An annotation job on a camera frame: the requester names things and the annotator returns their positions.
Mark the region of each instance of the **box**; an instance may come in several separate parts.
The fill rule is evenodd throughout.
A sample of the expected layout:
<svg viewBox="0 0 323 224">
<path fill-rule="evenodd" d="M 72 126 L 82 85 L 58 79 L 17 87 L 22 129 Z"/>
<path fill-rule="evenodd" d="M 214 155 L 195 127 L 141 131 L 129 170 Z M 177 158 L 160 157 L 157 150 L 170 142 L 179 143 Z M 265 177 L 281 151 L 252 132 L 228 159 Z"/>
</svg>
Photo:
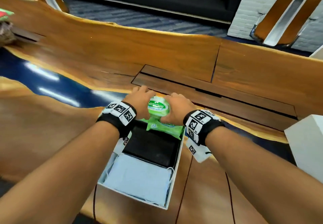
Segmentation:
<svg viewBox="0 0 323 224">
<path fill-rule="evenodd" d="M 164 132 L 154 130 L 146 131 L 146 127 L 146 123 L 136 121 L 134 129 L 129 133 L 128 137 L 119 139 L 103 173 L 98 180 L 98 184 L 108 188 L 107 186 L 103 185 L 103 183 L 108 174 L 111 172 L 116 158 L 121 153 L 140 159 L 146 164 L 154 164 L 162 168 L 171 167 L 174 169 L 174 172 L 171 175 L 172 182 L 169 185 L 164 206 L 145 201 L 144 199 L 120 192 L 116 189 L 111 189 L 120 194 L 126 195 L 129 198 L 133 198 L 137 201 L 167 210 L 172 196 L 172 190 L 181 157 L 185 129 L 180 136 L 181 140 L 178 140 Z"/>
<path fill-rule="evenodd" d="M 323 116 L 309 115 L 285 130 L 297 166 L 323 183 Z"/>
</svg>

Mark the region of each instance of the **sanicare logo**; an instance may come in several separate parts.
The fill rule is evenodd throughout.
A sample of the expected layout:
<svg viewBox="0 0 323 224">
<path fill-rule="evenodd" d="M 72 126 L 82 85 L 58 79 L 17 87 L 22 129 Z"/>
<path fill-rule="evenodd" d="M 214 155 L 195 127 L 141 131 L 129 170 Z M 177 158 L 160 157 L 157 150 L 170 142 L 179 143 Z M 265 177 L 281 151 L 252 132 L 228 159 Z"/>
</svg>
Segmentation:
<svg viewBox="0 0 323 224">
<path fill-rule="evenodd" d="M 148 108 L 156 111 L 163 111 L 166 109 L 166 105 L 155 100 L 150 100 L 148 103 Z"/>
</svg>

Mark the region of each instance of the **forearm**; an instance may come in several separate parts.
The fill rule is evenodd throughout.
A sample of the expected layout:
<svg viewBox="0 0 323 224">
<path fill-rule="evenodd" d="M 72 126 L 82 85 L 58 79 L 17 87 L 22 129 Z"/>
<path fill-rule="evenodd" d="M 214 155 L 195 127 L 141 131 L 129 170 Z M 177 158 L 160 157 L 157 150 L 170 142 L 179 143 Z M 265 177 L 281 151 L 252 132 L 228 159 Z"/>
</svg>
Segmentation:
<svg viewBox="0 0 323 224">
<path fill-rule="evenodd" d="M 93 190 L 119 138 L 98 122 L 0 199 L 0 222 L 71 223 Z"/>
<path fill-rule="evenodd" d="M 323 184 L 224 127 L 206 138 L 220 165 L 271 224 L 322 223 Z"/>
</svg>

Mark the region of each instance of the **person's left arm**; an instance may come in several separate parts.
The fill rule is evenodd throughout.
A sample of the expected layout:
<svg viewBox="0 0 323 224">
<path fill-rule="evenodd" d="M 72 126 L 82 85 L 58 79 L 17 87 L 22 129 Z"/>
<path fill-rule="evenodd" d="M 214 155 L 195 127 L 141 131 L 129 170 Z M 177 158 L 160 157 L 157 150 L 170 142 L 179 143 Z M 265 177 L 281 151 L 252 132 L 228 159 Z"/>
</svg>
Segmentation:
<svg viewBox="0 0 323 224">
<path fill-rule="evenodd" d="M 147 104 L 155 95 L 135 87 L 123 101 L 149 119 Z M 99 121 L 0 198 L 0 223 L 72 223 L 95 187 L 119 139 L 112 124 Z"/>
</svg>

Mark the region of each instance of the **person's left hand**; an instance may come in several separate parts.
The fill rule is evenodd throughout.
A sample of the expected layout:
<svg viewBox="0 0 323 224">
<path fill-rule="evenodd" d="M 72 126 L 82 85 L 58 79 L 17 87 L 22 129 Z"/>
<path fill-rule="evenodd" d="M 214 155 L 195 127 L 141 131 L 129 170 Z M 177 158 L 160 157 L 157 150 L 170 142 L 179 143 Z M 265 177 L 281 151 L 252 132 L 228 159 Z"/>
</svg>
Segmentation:
<svg viewBox="0 0 323 224">
<path fill-rule="evenodd" d="M 151 97 L 155 96 L 156 92 L 148 90 L 146 85 L 142 87 L 134 87 L 132 92 L 128 94 L 123 101 L 131 104 L 137 111 L 136 119 L 149 119 L 148 103 Z"/>
</svg>

